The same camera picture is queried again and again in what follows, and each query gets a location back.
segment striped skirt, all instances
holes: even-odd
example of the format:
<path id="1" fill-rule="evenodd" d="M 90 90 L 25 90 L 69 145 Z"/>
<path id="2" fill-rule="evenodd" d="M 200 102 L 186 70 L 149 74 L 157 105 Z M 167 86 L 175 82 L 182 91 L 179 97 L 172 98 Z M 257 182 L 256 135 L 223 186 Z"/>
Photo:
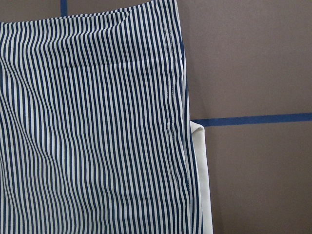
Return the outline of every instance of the striped skirt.
<path id="1" fill-rule="evenodd" d="M 201 233 L 177 3 L 0 23 L 0 233 Z"/>

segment blue tape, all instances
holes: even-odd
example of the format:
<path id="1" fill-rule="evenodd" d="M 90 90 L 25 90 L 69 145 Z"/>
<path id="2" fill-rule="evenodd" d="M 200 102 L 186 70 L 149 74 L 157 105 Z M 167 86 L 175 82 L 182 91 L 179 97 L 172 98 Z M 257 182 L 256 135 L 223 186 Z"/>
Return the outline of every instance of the blue tape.
<path id="1" fill-rule="evenodd" d="M 285 123 L 285 122 L 312 121 L 312 113 L 272 115 L 272 116 L 207 118 L 207 119 L 194 119 L 192 121 L 204 127 L 260 124 L 260 123 Z"/>
<path id="2" fill-rule="evenodd" d="M 60 15 L 67 16 L 67 0 L 60 0 Z"/>

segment vertical stripe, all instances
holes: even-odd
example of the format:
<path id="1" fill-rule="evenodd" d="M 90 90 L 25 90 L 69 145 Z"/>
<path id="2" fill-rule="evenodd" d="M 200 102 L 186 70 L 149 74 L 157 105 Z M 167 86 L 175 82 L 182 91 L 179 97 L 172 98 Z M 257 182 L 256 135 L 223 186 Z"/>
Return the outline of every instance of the vertical stripe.
<path id="1" fill-rule="evenodd" d="M 202 233 L 175 0 L 0 23 L 0 232 Z"/>

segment brown background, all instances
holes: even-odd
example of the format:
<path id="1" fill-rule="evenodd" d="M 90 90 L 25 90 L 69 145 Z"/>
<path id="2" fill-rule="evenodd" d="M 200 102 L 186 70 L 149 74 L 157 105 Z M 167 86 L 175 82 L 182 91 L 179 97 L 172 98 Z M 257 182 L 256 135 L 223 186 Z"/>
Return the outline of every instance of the brown background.
<path id="1" fill-rule="evenodd" d="M 68 0 L 68 14 L 144 0 Z M 191 118 L 312 112 L 311 0 L 178 0 Z M 60 16 L 0 0 L 0 21 Z M 312 233 L 312 122 L 206 128 L 215 234 Z"/>

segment navy stripe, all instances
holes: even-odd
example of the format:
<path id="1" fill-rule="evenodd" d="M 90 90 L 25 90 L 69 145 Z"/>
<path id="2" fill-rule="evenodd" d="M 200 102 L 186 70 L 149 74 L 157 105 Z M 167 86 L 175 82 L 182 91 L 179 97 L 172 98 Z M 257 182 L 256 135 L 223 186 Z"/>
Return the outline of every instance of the navy stripe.
<path id="1" fill-rule="evenodd" d="M 202 232 L 175 0 L 0 23 L 0 233 Z"/>
<path id="2" fill-rule="evenodd" d="M 67 16 L 67 0 L 60 0 L 60 15 L 61 17 Z"/>
<path id="3" fill-rule="evenodd" d="M 230 118 L 207 118 L 207 119 L 193 119 L 192 121 L 201 124 L 204 127 L 242 125 L 242 124 L 261 124 L 261 123 L 301 122 L 301 121 L 312 121 L 312 113 L 230 117 Z"/>

